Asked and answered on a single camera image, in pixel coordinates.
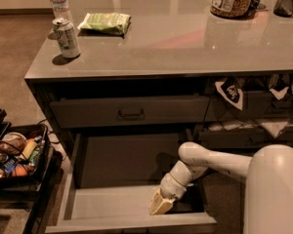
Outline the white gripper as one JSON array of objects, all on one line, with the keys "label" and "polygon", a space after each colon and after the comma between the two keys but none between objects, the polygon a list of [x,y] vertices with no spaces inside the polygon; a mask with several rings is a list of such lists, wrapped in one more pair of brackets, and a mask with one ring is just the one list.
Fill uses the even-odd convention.
[{"label": "white gripper", "polygon": [[198,168],[192,168],[183,161],[178,161],[172,170],[162,178],[160,189],[155,190],[150,200],[148,212],[151,215],[164,215],[169,212],[173,208],[175,200],[180,200],[184,196],[187,186],[198,176]]}]

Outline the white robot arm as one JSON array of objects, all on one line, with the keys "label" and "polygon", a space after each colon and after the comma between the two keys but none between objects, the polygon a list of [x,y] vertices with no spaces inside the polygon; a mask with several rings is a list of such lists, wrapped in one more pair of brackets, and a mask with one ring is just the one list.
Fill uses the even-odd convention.
[{"label": "white robot arm", "polygon": [[170,211],[193,180],[213,169],[245,181],[243,234],[293,234],[293,147],[272,144],[244,156],[189,141],[178,153],[178,162],[152,196],[151,215]]}]

